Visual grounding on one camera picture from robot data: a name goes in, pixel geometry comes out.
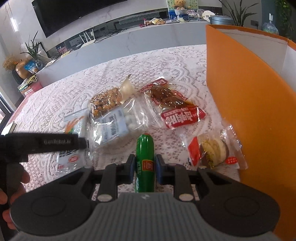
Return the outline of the person left hand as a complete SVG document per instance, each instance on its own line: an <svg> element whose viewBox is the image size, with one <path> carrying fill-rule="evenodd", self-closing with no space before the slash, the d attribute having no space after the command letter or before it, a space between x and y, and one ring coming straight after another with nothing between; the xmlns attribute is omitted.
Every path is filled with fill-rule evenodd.
<svg viewBox="0 0 296 241"><path fill-rule="evenodd" d="M13 202L25 194L23 184L30 181L30 176L20 163L1 164L1 228L17 230L12 221L10 209Z"/></svg>

